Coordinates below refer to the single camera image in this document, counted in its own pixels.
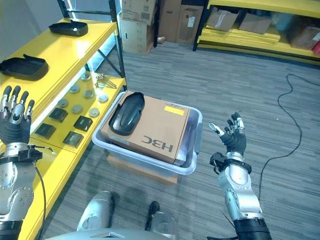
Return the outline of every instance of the metal disc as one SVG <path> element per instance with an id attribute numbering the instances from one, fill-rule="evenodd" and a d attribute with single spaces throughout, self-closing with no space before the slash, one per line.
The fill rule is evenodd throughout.
<path id="1" fill-rule="evenodd" d="M 84 74 L 81 75 L 81 80 L 84 82 L 89 81 L 90 79 L 91 79 L 90 73 L 85 72 Z"/>
<path id="2" fill-rule="evenodd" d="M 95 93 L 92 90 L 87 90 L 84 92 L 83 95 L 84 95 L 84 98 L 86 98 L 86 99 L 92 99 L 94 97 Z"/>
<path id="3" fill-rule="evenodd" d="M 62 109 L 66 108 L 69 105 L 67 99 L 62 98 L 58 101 L 58 106 Z"/>
<path id="4" fill-rule="evenodd" d="M 71 110 L 74 114 L 80 114 L 82 112 L 82 106 L 79 104 L 74 105 Z"/>
<path id="5" fill-rule="evenodd" d="M 99 96 L 99 102 L 102 104 L 108 102 L 108 99 L 108 95 L 106 94 L 102 94 L 101 96 Z"/>
<path id="6" fill-rule="evenodd" d="M 78 85 L 73 85 L 69 91 L 72 94 L 77 94 L 78 92 L 80 92 L 80 87 Z"/>
<path id="7" fill-rule="evenodd" d="M 96 107 L 93 107 L 93 108 L 91 108 L 91 109 L 89 110 L 89 115 L 90 115 L 90 117 L 92 117 L 92 118 L 98 117 L 99 114 L 100 114 L 99 109 L 96 108 Z"/>

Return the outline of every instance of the brown cardboard box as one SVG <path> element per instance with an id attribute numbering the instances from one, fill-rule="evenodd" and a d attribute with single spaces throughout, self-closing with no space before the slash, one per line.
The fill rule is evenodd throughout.
<path id="1" fill-rule="evenodd" d="M 176 41 L 192 44 L 195 40 L 203 6 L 181 5 Z"/>
<path id="2" fill-rule="evenodd" d="M 175 42 L 177 38 L 181 0 L 162 0 L 160 6 L 159 37 Z"/>
<path id="3" fill-rule="evenodd" d="M 211 28 L 228 32 L 234 25 L 239 13 L 221 10 L 214 7 L 206 24 Z"/>
<path id="4" fill-rule="evenodd" d="M 154 26 L 120 18 L 122 47 L 125 53 L 148 55 L 154 45 Z"/>
<path id="5" fill-rule="evenodd" d="M 239 27 L 240 30 L 264 34 L 272 22 L 271 18 L 247 13 Z"/>
<path id="6" fill-rule="evenodd" d="M 320 41 L 320 22 L 311 17 L 296 16 L 290 22 L 287 37 L 291 47 L 311 50 Z"/>
<path id="7" fill-rule="evenodd" d="M 127 91 L 119 103 L 130 94 Z M 144 96 L 144 101 L 141 118 L 131 135 L 122 136 L 110 129 L 113 112 L 102 126 L 101 134 L 119 146 L 173 164 L 185 133 L 189 108 L 150 96 Z"/>
<path id="8" fill-rule="evenodd" d="M 122 19 L 151 25 L 156 0 L 122 0 Z"/>

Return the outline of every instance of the yellow shelf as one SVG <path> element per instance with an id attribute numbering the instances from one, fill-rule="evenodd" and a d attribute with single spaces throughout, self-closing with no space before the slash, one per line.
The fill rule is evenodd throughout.
<path id="1" fill-rule="evenodd" d="M 304 57 L 299 56 L 292 56 L 292 55 L 283 55 L 281 53 L 271 52 L 271 51 L 261 51 L 260 49 L 250 49 L 250 48 L 241 48 L 239 46 L 232 46 L 232 45 L 218 45 L 218 44 L 205 44 L 205 43 L 199 43 L 199 48 L 205 48 L 205 49 L 218 49 L 223 51 L 233 51 L 233 52 L 239 52 L 239 53 L 245 53 L 245 54 L 256 54 L 256 55 L 262 55 L 267 57 L 273 57 L 273 58 L 280 58 L 280 59 L 286 59 L 291 61 L 299 61 L 307 64 L 314 64 L 320 66 L 320 61 L 308 59 Z"/>
<path id="2" fill-rule="evenodd" d="M 320 18 L 317 0 L 210 0 L 210 5 L 267 10 Z"/>
<path id="3" fill-rule="evenodd" d="M 21 89 L 29 92 L 28 99 L 35 100 L 34 120 L 117 28 L 114 22 L 82 19 L 80 21 L 88 24 L 86 35 L 65 36 L 52 33 L 47 29 L 10 56 L 10 58 L 22 58 L 23 54 L 27 54 L 45 59 L 49 65 L 49 71 L 40 80 L 21 80 L 0 73 L 1 91 L 8 85 L 13 87 L 20 85 Z"/>
<path id="4" fill-rule="evenodd" d="M 94 74 L 95 73 L 92 73 L 91 75 L 92 80 L 94 79 Z M 56 128 L 49 140 L 35 133 L 31 134 L 30 144 L 52 147 L 52 149 L 57 152 L 57 156 L 54 156 L 48 150 L 43 150 L 43 159 L 37 162 L 39 171 L 45 184 L 47 214 L 53 207 L 71 173 L 86 150 L 86 147 L 90 143 L 95 128 L 98 126 L 99 122 L 110 108 L 122 86 L 126 84 L 126 80 L 124 78 L 105 76 L 105 80 L 111 81 L 116 88 L 96 88 L 94 87 L 92 80 L 85 82 L 79 79 L 76 85 L 80 87 L 80 92 L 75 94 L 68 92 L 64 96 L 64 98 L 68 101 L 68 106 L 64 108 L 68 112 L 68 115 L 62 123 L 52 121 L 48 117 L 44 119 L 43 123 L 53 125 Z M 85 99 L 83 93 L 86 90 L 94 90 L 95 97 L 91 99 Z M 98 101 L 98 97 L 101 94 L 108 95 L 108 101 L 106 103 L 100 103 Z M 71 108 L 75 104 L 82 105 L 82 113 L 72 113 Z M 91 108 L 98 108 L 100 115 L 96 118 L 90 117 L 88 112 Z M 74 128 L 74 123 L 79 116 L 85 116 L 92 119 L 93 123 L 87 132 Z M 77 132 L 83 135 L 83 140 L 77 148 L 63 144 L 63 140 L 69 131 Z M 43 192 L 38 177 L 36 177 L 33 181 L 33 189 L 34 200 L 29 208 L 25 220 L 23 221 L 19 240 L 33 240 L 41 227 L 43 217 Z"/>
<path id="5" fill-rule="evenodd" d="M 263 44 L 263 43 L 252 42 L 252 41 L 251 42 L 239 41 L 238 39 L 226 38 L 224 37 L 224 35 L 211 36 L 210 34 L 206 34 L 205 31 L 202 31 L 201 36 L 199 36 L 198 38 L 198 43 L 204 44 L 204 45 L 210 45 L 210 44 L 217 45 L 217 43 L 228 44 L 236 47 L 248 47 L 248 48 L 255 48 L 256 50 L 261 49 L 266 51 L 272 51 L 272 52 L 277 52 L 278 54 L 283 53 L 287 55 L 288 54 L 299 55 L 302 57 L 319 59 L 320 61 L 320 55 L 314 54 L 314 52 L 311 50 L 291 47 L 290 44 L 287 43 L 284 39 L 281 39 L 279 42 L 276 42 L 275 44 Z"/>

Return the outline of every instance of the black tray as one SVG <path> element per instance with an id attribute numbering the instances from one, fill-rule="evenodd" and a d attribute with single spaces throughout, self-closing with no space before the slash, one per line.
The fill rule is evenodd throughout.
<path id="1" fill-rule="evenodd" d="M 80 37 L 88 32 L 88 24 L 81 21 L 59 22 L 49 26 L 52 33 Z"/>
<path id="2" fill-rule="evenodd" d="M 46 60 L 23 54 L 24 58 L 13 57 L 0 63 L 0 72 L 17 79 L 36 81 L 47 74 Z"/>

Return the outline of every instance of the black robotic glove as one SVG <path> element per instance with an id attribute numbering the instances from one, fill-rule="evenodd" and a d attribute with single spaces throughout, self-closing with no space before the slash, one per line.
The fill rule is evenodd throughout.
<path id="1" fill-rule="evenodd" d="M 244 122 L 237 112 L 232 114 L 231 118 L 233 122 L 230 119 L 227 120 L 230 129 L 225 127 L 225 132 L 213 122 L 209 122 L 209 128 L 218 134 L 226 146 L 227 156 L 229 153 L 239 153 L 243 157 L 247 146 Z"/>
<path id="2" fill-rule="evenodd" d="M 20 86 L 16 86 L 11 93 L 12 87 L 7 86 L 3 92 L 0 103 L 0 140 L 5 144 L 29 143 L 32 108 L 35 101 L 30 100 L 25 111 L 25 104 L 29 93 L 25 91 L 20 101 L 18 94 Z"/>

